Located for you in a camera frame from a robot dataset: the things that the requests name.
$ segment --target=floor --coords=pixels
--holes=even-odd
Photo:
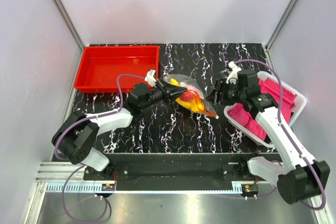
[[[160,77],[170,73],[194,78],[207,95],[215,81],[228,76],[227,64],[238,59],[267,62],[261,44],[158,44]],[[246,63],[244,68],[264,71]],[[84,113],[109,111],[119,106],[119,95],[83,94],[77,91],[72,110]],[[223,107],[215,107],[219,119],[193,114],[177,103],[158,103],[126,129],[97,137],[95,148],[104,153],[254,153],[274,152],[257,146],[228,123]]]
[[[271,190],[261,185],[260,194]],[[68,208],[76,206],[87,194],[66,194]],[[108,198],[109,210],[99,223],[160,223],[160,224],[315,224],[314,213],[297,203],[287,205],[278,193],[260,200],[226,199],[219,195],[163,195],[163,194],[114,194]],[[103,202],[89,199],[71,211],[74,217],[90,221],[104,210]],[[38,224],[71,224],[62,210],[61,197],[47,193]]]

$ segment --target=folded towel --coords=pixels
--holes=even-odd
[[[274,82],[271,79],[267,79],[263,81],[259,79],[259,85],[262,93],[269,93],[273,96],[277,103],[280,101],[280,92],[279,92],[279,84]],[[283,91],[283,99],[282,99],[282,108],[281,112],[284,116],[286,122],[289,123],[292,109],[295,107],[294,99],[296,98],[296,94],[292,93],[285,88],[282,88]],[[265,140],[266,132],[264,129],[252,118],[250,113],[246,112],[243,108],[242,104],[237,104],[232,109],[228,111],[228,114],[231,118],[237,121],[240,125],[245,127],[247,130],[251,131],[254,135],[256,135],[261,140]]]

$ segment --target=plastic bag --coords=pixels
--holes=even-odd
[[[211,104],[205,100],[205,94],[201,91],[197,82],[183,74],[168,74],[163,77],[165,82],[172,85],[187,88],[183,95],[176,99],[176,102],[194,113],[204,114],[218,118],[216,111]]]

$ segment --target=white basket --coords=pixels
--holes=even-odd
[[[261,80],[264,80],[264,81],[266,79],[271,79],[274,82],[278,83],[277,78],[275,76],[272,76],[271,74],[269,74],[267,72],[264,72],[264,71],[258,72],[258,78],[260,78]],[[282,84],[282,86],[285,89],[287,89],[287,90],[289,90],[289,91],[291,91],[291,92],[293,92],[294,94],[297,95],[296,98],[295,98],[295,100],[294,100],[295,107],[292,110],[293,115],[291,116],[291,118],[289,120],[289,126],[292,126],[293,123],[295,122],[295,120],[300,115],[300,113],[303,110],[303,108],[306,106],[307,99],[301,93],[299,93],[296,89],[292,88],[290,85],[284,83],[283,81],[281,82],[281,84]],[[242,126],[236,120],[234,120],[231,116],[229,116],[228,111],[231,110],[232,108],[234,108],[234,106],[236,106],[236,104],[234,104],[232,106],[226,106],[224,108],[224,115],[229,120],[229,122],[233,126],[235,126],[236,128],[238,128],[239,130],[241,130],[250,139],[252,139],[257,145],[263,145],[263,146],[266,146],[268,148],[273,148],[274,147],[273,144],[267,144],[267,143],[265,143],[263,140],[261,140],[260,138],[258,138],[255,134],[253,134],[251,131],[247,130],[244,126]]]

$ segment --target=red tray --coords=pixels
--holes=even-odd
[[[117,77],[123,73],[145,77],[159,74],[158,46],[87,47],[84,49],[74,87],[83,93],[117,93]],[[131,92],[138,78],[122,77],[122,92]]]

